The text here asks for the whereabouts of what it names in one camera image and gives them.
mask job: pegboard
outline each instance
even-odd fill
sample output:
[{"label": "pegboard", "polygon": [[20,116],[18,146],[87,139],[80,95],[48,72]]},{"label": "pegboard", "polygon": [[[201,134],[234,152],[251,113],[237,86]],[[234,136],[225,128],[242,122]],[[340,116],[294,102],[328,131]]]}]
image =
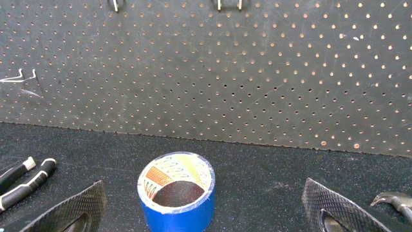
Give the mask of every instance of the pegboard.
[{"label": "pegboard", "polygon": [[408,1],[7,1],[0,121],[412,156]]}]

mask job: black and white handle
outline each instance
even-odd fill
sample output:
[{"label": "black and white handle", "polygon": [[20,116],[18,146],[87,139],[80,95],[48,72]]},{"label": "black and white handle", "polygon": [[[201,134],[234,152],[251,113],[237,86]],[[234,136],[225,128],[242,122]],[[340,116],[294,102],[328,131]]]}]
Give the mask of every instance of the black and white handle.
[{"label": "black and white handle", "polygon": [[0,213],[36,190],[47,180],[55,166],[55,159],[45,159],[39,170],[28,180],[2,195],[0,197]]},{"label": "black and white handle", "polygon": [[24,162],[10,168],[0,176],[0,195],[7,192],[7,189],[27,171],[36,166],[32,157],[28,157]]}]

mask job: tape roll core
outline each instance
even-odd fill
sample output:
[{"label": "tape roll core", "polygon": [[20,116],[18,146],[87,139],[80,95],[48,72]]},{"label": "tape roll core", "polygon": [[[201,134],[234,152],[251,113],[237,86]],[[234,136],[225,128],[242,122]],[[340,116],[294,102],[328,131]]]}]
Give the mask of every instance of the tape roll core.
[{"label": "tape roll core", "polygon": [[137,190],[149,229],[203,231],[214,213],[215,175],[209,162],[190,152],[174,152],[151,161]]}]

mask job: tape roll hole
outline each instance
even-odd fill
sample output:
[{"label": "tape roll hole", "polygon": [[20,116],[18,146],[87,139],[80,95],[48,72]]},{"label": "tape roll hole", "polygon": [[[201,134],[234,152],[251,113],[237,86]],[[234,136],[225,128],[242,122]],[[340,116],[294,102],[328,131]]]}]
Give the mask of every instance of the tape roll hole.
[{"label": "tape roll hole", "polygon": [[210,188],[209,167],[197,155],[174,154],[146,167],[146,196],[163,207],[184,207],[199,200]]}]

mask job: black felt mat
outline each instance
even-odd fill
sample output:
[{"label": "black felt mat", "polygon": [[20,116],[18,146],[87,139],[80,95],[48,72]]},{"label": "black felt mat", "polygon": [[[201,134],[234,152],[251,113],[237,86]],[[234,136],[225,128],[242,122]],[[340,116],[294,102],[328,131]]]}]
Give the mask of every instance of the black felt mat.
[{"label": "black felt mat", "polygon": [[[195,152],[213,165],[216,210],[207,231],[309,231],[301,201],[307,177],[365,204],[381,191],[412,195],[412,159],[403,157],[0,124],[0,170],[28,156],[59,163],[45,185],[0,214],[0,226],[101,179],[109,207],[100,230],[148,231],[137,179],[172,151]],[[396,215],[387,205],[378,209]]]}]

